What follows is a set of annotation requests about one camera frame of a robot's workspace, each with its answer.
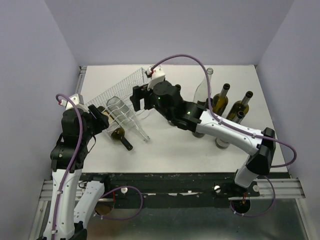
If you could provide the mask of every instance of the dark wine bottle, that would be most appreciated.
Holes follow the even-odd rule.
[[[102,114],[108,116],[108,118],[111,118],[118,125],[118,123],[115,121],[115,119],[111,116],[111,114],[103,106],[99,106],[97,109]],[[126,131],[120,125],[111,133],[108,132],[108,134],[111,136],[111,138],[113,140],[120,141],[128,151],[131,151],[134,147],[125,138],[125,133],[126,133]]]
[[[245,117],[245,113],[243,111],[239,111],[234,119],[232,120],[232,122],[235,122],[237,124],[240,124],[241,121],[244,119]],[[221,140],[220,138],[216,138],[215,139],[215,145],[220,148],[220,149],[226,149],[227,147],[229,147],[230,143],[226,142],[224,140]]]
[[[248,102],[252,98],[253,95],[254,95],[254,93],[252,91],[247,91],[244,98],[242,99],[242,101],[239,100],[233,104],[230,112],[226,116],[226,119],[232,121],[239,111],[242,111],[244,113],[244,115],[247,115],[247,113],[249,112]]]
[[[230,84],[225,83],[220,93],[217,93],[213,97],[212,111],[218,116],[222,116],[227,105],[228,105],[228,97],[227,93],[230,89]]]

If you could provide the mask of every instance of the metal floor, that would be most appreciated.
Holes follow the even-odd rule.
[[[259,213],[270,200],[251,202],[249,213]],[[134,209],[114,209],[110,215],[130,216]],[[277,200],[261,217],[240,217],[230,209],[142,209],[127,221],[91,217],[88,240],[307,240],[296,200]]]

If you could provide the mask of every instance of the green wine bottle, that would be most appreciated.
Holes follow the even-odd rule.
[[[242,99],[242,101],[239,100],[233,104],[230,112],[226,116],[226,119],[232,121],[239,111],[242,111],[244,113],[244,115],[247,115],[247,113],[249,112],[248,102],[252,98],[253,95],[254,95],[254,93],[252,91],[247,91],[244,98]]]
[[[217,114],[218,116],[221,116],[224,113],[224,111],[228,105],[229,100],[227,97],[227,93],[228,93],[229,89],[230,89],[230,84],[225,83],[223,85],[221,92],[217,93],[213,97],[212,111],[215,114]]]

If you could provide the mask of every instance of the white backdrop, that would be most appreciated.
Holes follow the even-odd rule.
[[[45,0],[81,65],[258,64],[293,0]],[[167,62],[194,64],[184,58]]]
[[[43,0],[1,1],[0,239],[27,240],[78,66]]]
[[[320,1],[296,0],[258,65],[257,73],[280,139],[295,146],[289,171],[299,177],[320,236]],[[288,161],[292,153],[282,149]]]

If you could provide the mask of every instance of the wine bottle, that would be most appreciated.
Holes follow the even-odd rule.
[[[229,89],[230,89],[230,84],[225,83],[223,85],[221,92],[217,93],[213,97],[212,111],[219,116],[222,116],[222,114],[226,109],[226,106],[228,105],[229,100],[227,97],[227,93]]]
[[[143,130],[139,120],[131,110],[131,107],[126,105],[119,97],[113,96],[106,101],[106,108],[109,110],[114,119],[117,120],[121,126],[127,126],[128,129],[135,128],[140,137],[143,137],[145,142],[150,140],[148,134]]]
[[[228,115],[226,116],[226,119],[231,120],[235,118],[236,114],[239,111],[242,111],[244,113],[244,115],[247,115],[247,113],[249,112],[249,105],[248,102],[249,100],[252,98],[252,96],[254,95],[254,93],[252,91],[247,91],[244,98],[242,99],[242,101],[236,101],[230,112],[228,113]]]
[[[97,108],[102,114],[108,116],[108,118],[111,118],[113,120],[113,123],[115,123],[116,125],[118,125],[118,123],[115,121],[115,119],[111,116],[111,114],[103,107],[103,106],[99,106]],[[126,131],[123,129],[123,127],[121,127],[120,125],[115,129],[113,130],[111,133],[108,132],[108,134],[111,136],[111,138],[113,140],[116,140],[116,141],[120,141],[124,146],[125,148],[128,150],[128,151],[131,151],[134,147],[130,144],[130,142],[125,138],[125,133]]]
[[[245,117],[245,113],[243,111],[239,111],[235,115],[235,117],[234,117],[234,119],[232,121],[237,123],[237,124],[240,124],[241,121],[244,119],[244,117]],[[220,149],[226,149],[227,147],[229,147],[230,143],[226,142],[226,141],[223,141],[220,138],[216,138],[215,139],[215,145]]]
[[[209,81],[211,82],[211,78],[212,78],[212,74],[214,73],[214,70],[211,67],[209,67],[206,69],[206,73],[208,74]],[[194,92],[193,102],[204,106],[207,99],[208,99],[208,83],[207,83],[206,77],[204,77],[204,79],[202,80],[202,82]]]

